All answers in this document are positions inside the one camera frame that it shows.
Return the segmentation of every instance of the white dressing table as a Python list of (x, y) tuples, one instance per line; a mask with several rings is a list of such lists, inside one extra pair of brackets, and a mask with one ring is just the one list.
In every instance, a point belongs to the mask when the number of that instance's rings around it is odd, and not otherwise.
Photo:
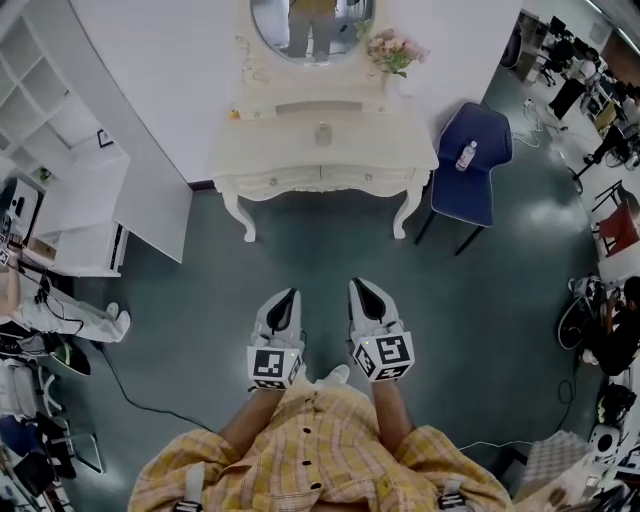
[[(438, 167), (420, 108), (385, 90), (362, 44), (346, 57), (305, 66), (261, 39), (251, 0), (240, 0), (246, 53), (238, 114), (216, 137), (210, 169), (229, 213), (256, 239), (239, 198), (265, 201), (290, 191), (358, 189), (407, 199), (393, 221), (395, 238), (418, 208), (429, 173)], [(373, 32), (384, 30), (387, 0), (376, 1)]]

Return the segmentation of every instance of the white cube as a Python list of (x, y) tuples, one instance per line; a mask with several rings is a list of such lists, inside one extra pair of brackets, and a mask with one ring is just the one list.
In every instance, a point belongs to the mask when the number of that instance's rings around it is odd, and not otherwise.
[(247, 347), (249, 378), (261, 389), (289, 389), (302, 366), (296, 348)]
[(399, 379), (416, 362), (411, 333), (362, 337), (353, 358), (371, 382)]

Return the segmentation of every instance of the plastic bottle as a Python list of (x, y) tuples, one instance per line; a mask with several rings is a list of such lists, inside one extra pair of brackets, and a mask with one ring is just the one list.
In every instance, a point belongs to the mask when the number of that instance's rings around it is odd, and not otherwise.
[(469, 167), (469, 164), (471, 163), (471, 160), (473, 160), (473, 157), (476, 156), (477, 148), (478, 143), (475, 140), (472, 141), (471, 144), (469, 144), (466, 148), (464, 148), (464, 151), (456, 162), (456, 169), (458, 169), (460, 172), (466, 171), (467, 167)]

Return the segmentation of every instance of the round mirror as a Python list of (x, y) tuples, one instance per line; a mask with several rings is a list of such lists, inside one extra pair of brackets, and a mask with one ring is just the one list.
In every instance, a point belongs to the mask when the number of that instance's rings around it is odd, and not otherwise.
[(275, 52), (301, 64), (344, 57), (357, 27), (373, 18), (374, 0), (251, 0), (258, 32)]

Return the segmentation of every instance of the white wall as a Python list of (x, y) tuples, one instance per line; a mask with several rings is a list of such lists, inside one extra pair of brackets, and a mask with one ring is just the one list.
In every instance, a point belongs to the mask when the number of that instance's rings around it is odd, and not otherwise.
[[(138, 115), (185, 179), (210, 179), (212, 138), (239, 82), (238, 0), (71, 0)], [(397, 28), (431, 50), (410, 72), (432, 135), (467, 100), (480, 101), (521, 0), (391, 0)]]
[[(568, 30), (599, 52), (605, 47), (613, 30), (585, 0), (523, 0), (522, 8), (546, 23), (556, 16), (567, 24)], [(596, 43), (589, 37), (594, 23), (607, 26), (608, 34), (602, 43)]]

